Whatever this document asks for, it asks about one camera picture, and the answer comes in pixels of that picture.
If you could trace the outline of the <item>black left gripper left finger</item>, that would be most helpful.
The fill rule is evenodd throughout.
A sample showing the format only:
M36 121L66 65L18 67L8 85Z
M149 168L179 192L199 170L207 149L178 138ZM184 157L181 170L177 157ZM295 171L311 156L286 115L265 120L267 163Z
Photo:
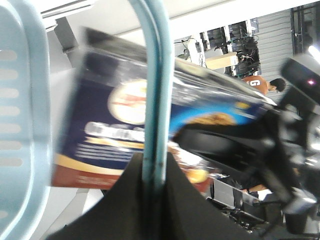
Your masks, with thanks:
M111 190L84 215L48 240L146 240L143 219L143 154L135 153Z

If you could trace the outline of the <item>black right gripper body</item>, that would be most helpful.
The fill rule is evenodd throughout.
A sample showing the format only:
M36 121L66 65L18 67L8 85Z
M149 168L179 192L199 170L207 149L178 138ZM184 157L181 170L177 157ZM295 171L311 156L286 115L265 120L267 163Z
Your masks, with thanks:
M279 104L262 97L249 111L253 122L261 130L251 128L250 133L267 136L261 159L263 169L241 183L246 193L256 194L270 189L285 203L285 212L302 214L320 200L320 178L308 175L316 171L320 152L313 148L319 141L316 128L320 124L320 105L304 94L287 94Z

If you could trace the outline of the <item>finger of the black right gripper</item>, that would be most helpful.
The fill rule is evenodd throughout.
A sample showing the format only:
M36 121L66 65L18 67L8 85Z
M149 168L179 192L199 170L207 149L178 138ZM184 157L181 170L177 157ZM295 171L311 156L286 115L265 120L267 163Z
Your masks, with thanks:
M228 175L254 175L277 148L276 138L259 122L187 124L174 135L174 141Z

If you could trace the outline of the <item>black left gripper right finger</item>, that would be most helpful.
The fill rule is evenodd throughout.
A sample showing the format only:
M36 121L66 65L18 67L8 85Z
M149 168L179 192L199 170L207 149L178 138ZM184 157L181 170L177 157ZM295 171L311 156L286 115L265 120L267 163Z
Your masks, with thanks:
M173 155L166 160L161 240L251 240L253 236L209 203L189 182Z

